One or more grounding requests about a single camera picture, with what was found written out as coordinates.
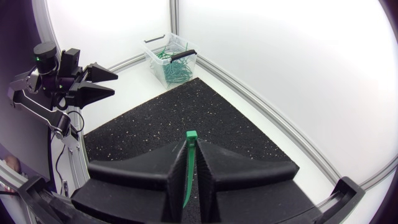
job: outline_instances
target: speckled black mat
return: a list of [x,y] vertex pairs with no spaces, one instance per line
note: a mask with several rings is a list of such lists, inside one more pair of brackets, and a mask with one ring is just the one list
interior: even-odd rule
[[[132,158],[196,130],[198,137],[261,161],[290,161],[243,114],[199,78],[131,109],[85,135],[88,160]],[[183,223],[200,223],[196,173]]]

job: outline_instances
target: plastic storage bin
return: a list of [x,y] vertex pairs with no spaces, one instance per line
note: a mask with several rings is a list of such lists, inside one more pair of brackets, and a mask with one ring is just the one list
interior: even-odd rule
[[152,73],[166,89],[192,79],[198,52],[195,44],[169,33],[141,45]]

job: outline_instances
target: black cable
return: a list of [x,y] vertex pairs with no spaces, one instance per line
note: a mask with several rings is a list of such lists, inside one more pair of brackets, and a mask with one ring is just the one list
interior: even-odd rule
[[55,133],[51,137],[50,144],[52,143],[52,140],[54,139],[54,136],[55,136]]
[[73,112],[77,113],[77,114],[81,117],[81,120],[83,121],[83,126],[81,127],[81,129],[80,129],[79,131],[76,131],[76,133],[79,133],[79,132],[82,131],[83,128],[85,127],[85,120],[83,119],[83,116],[82,116],[79,112],[77,112],[77,111],[69,111],[68,114],[71,114],[71,113],[73,113]]
[[19,194],[17,192],[5,192],[5,191],[1,191],[1,190],[0,190],[0,195],[15,195],[15,196],[19,196]]
[[60,174],[59,171],[58,171],[58,161],[60,160],[61,155],[63,154],[63,151],[65,150],[65,146],[66,146],[66,145],[63,145],[62,152],[61,152],[60,155],[58,156],[57,162],[55,163],[55,170],[57,171],[57,173],[58,173],[58,175],[60,176],[60,179],[61,179],[61,193],[60,193],[60,195],[62,195],[63,187],[62,187],[62,176],[61,176],[61,174]]

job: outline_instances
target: white wall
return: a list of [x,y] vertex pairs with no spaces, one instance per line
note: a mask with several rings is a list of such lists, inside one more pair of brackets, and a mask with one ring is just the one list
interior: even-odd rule
[[377,0],[180,1],[180,35],[361,183],[398,152],[397,42]]
[[168,0],[47,1],[62,50],[80,49],[80,66],[110,67],[143,53],[139,42],[170,32]]

